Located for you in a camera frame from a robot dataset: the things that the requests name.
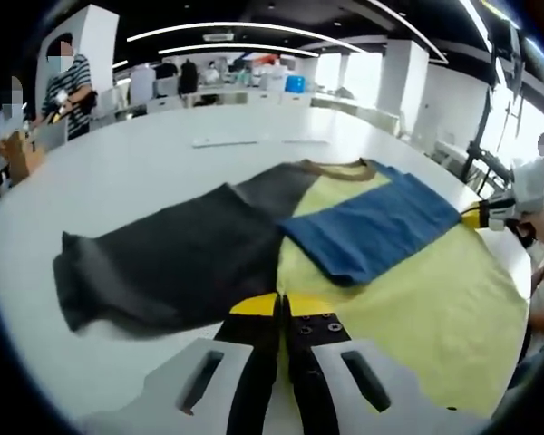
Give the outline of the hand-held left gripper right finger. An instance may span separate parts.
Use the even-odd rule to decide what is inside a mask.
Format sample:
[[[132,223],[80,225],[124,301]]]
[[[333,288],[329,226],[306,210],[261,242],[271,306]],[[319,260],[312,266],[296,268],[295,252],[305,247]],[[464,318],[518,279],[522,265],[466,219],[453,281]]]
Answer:
[[[288,374],[306,434],[477,434],[486,421],[438,406],[409,368],[356,340],[332,306],[282,297]]]

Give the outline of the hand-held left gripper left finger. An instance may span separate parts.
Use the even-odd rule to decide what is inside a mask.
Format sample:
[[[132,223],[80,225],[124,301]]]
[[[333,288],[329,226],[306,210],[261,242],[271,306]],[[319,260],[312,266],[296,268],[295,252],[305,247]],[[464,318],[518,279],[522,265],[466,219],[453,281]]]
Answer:
[[[80,420],[82,434],[260,434],[277,375],[280,298],[236,304],[216,335],[148,374],[116,411]]]

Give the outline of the person's right hand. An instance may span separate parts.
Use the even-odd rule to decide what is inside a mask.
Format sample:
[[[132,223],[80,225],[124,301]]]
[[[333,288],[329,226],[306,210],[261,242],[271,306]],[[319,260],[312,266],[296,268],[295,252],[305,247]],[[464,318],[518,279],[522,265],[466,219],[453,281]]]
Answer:
[[[544,244],[544,209],[540,212],[524,214],[521,222],[531,224],[536,231],[536,239]]]

